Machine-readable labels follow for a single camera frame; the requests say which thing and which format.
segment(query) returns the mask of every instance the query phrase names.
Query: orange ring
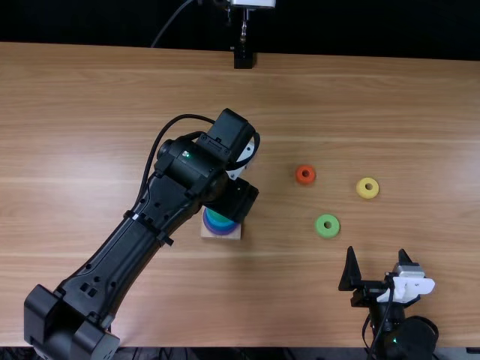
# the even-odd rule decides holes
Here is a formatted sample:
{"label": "orange ring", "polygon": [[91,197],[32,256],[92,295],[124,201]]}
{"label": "orange ring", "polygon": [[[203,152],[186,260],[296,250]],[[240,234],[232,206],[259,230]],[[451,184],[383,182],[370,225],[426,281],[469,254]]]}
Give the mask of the orange ring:
{"label": "orange ring", "polygon": [[315,169],[310,165],[300,165],[295,171],[297,182],[303,185],[308,185],[314,182],[316,176]]}

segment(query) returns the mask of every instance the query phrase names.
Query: wooden base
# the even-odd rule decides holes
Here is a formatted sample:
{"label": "wooden base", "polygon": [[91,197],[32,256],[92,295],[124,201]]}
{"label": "wooden base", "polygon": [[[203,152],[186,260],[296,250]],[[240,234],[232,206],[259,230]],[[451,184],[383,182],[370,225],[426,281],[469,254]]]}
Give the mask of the wooden base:
{"label": "wooden base", "polygon": [[202,220],[202,227],[200,228],[200,236],[202,239],[229,239],[229,240],[240,240],[242,238],[242,225],[239,224],[235,230],[233,230],[230,234],[228,235],[216,235],[213,232],[211,232],[205,224],[203,223]]}

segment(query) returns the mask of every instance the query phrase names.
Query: black cable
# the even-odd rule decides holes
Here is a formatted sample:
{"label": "black cable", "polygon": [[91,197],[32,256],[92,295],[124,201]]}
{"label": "black cable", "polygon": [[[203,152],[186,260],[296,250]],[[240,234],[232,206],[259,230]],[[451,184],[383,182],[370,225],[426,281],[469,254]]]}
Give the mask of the black cable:
{"label": "black cable", "polygon": [[215,121],[211,120],[210,118],[207,118],[201,115],[195,115],[195,114],[179,115],[173,118],[172,120],[168,121],[166,125],[163,127],[163,129],[160,130],[160,133],[158,133],[157,138],[155,139],[153,146],[151,147],[150,154],[148,155],[147,163],[145,164],[145,169],[143,170],[142,182],[140,183],[140,189],[138,192],[138,196],[136,197],[136,201],[140,199],[140,197],[143,194],[143,191],[145,190],[147,181],[149,180],[149,173],[150,173],[150,168],[152,167],[153,158],[155,156],[155,152],[157,151],[157,147],[160,144],[162,136],[165,135],[167,130],[170,129],[172,125],[174,125],[176,122],[182,119],[198,119],[198,120],[203,120],[204,122],[208,122],[210,124],[215,123]]}
{"label": "black cable", "polygon": [[138,351],[138,347],[135,348],[135,352],[133,353],[132,360],[135,360],[135,356],[137,356],[137,351]]}
{"label": "black cable", "polygon": [[164,347],[160,348],[160,351],[158,352],[158,358],[161,360],[164,358],[164,354],[166,357],[166,360],[170,360],[170,356],[172,355],[173,348],[170,348],[170,351],[167,354],[167,351],[165,350]]}
{"label": "black cable", "polygon": [[377,345],[377,342],[380,339],[380,336],[381,336],[382,331],[383,331],[383,326],[385,325],[387,317],[389,316],[390,307],[392,306],[393,292],[394,292],[394,286],[393,286],[393,284],[390,284],[390,294],[388,295],[388,304],[387,304],[387,308],[385,310],[385,315],[383,315],[382,322],[380,323],[380,326],[379,326],[379,328],[376,332],[376,336],[372,341],[372,345],[370,347],[370,352],[368,353],[367,360],[371,360],[372,357],[374,356],[375,346]]}
{"label": "black cable", "polygon": [[178,139],[194,141],[202,135],[203,131],[194,131],[193,133],[188,133],[187,135],[179,136]]}
{"label": "black cable", "polygon": [[184,2],[180,7],[173,13],[173,15],[168,19],[167,22],[165,22],[165,25],[163,28],[158,32],[157,36],[155,37],[155,40],[153,40],[153,43],[151,43],[150,47],[155,47],[157,45],[157,42],[160,40],[161,36],[164,34],[164,32],[167,30],[167,28],[170,26],[172,21],[179,15],[185,7],[193,2],[194,0],[187,0]]}
{"label": "black cable", "polygon": [[363,339],[363,342],[365,344],[365,349],[367,350],[367,354],[370,351],[370,347],[368,346],[367,341],[365,340],[365,332],[367,331],[367,326],[369,322],[370,322],[370,314],[367,315],[367,319],[365,319],[365,322],[361,327],[361,338]]}
{"label": "black cable", "polygon": [[367,349],[366,347],[364,347],[363,350],[364,350],[365,353],[368,355],[368,352],[370,351],[370,347],[368,347],[368,349]]}

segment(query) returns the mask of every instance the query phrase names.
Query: blue ring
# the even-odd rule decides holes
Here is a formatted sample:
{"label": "blue ring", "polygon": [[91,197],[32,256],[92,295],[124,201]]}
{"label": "blue ring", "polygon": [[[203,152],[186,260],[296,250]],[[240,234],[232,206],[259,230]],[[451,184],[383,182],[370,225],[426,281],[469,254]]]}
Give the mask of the blue ring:
{"label": "blue ring", "polygon": [[209,218],[207,215],[207,211],[203,212],[203,223],[205,224],[206,228],[210,230],[215,235],[228,235],[233,232],[238,226],[237,223],[229,220],[228,223],[220,223],[219,221],[213,220]]}

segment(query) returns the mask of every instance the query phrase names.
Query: black background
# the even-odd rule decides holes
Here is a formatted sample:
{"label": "black background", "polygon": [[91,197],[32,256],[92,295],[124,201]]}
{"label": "black background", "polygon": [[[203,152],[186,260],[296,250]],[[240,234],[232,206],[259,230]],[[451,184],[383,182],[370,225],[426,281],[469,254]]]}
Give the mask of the black background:
{"label": "black background", "polygon": [[[148,47],[181,3],[3,0],[0,41]],[[213,0],[196,0],[158,46],[228,50],[239,18],[226,23]],[[479,60],[480,1],[277,0],[252,13],[248,34],[257,52]]]}

